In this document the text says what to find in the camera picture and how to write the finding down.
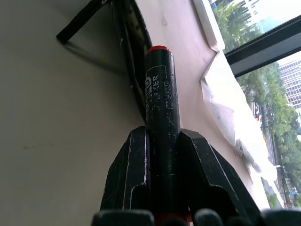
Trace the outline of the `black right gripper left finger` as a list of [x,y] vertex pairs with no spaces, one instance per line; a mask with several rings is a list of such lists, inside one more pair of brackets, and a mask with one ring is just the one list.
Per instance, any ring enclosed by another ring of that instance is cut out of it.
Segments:
[[100,210],[150,210],[150,155],[147,129],[130,131],[111,164]]

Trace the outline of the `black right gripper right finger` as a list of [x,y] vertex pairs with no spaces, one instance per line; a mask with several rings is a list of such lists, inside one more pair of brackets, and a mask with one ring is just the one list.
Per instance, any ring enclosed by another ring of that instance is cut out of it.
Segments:
[[199,133],[182,129],[185,200],[193,215],[211,209],[222,219],[255,219],[260,210],[235,169]]

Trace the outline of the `black red-capped marker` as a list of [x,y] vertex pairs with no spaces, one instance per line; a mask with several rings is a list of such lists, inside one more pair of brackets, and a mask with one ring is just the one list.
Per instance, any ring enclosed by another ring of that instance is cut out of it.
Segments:
[[174,56],[165,46],[154,46],[145,57],[145,102],[150,142],[151,212],[156,226],[179,218],[189,223],[185,200],[180,116]]

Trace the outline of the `white crumpled plastic sheet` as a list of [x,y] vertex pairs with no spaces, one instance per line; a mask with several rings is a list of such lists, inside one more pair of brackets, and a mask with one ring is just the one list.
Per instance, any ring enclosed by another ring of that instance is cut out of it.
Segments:
[[267,181],[275,181],[277,170],[269,160],[260,124],[253,116],[224,53],[218,47],[212,50],[214,57],[200,79],[204,104],[222,136],[248,170]]

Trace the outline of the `white window sill ledge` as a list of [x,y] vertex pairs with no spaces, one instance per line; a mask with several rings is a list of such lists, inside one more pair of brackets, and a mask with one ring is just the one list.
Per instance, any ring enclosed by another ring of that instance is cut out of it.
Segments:
[[209,0],[193,0],[193,3],[209,47],[215,52],[223,51],[225,43]]

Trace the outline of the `dark window frame bar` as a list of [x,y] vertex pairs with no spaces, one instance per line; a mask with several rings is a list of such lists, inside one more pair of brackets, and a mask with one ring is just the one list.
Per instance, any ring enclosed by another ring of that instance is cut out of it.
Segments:
[[234,76],[240,77],[301,51],[301,15],[226,53]]

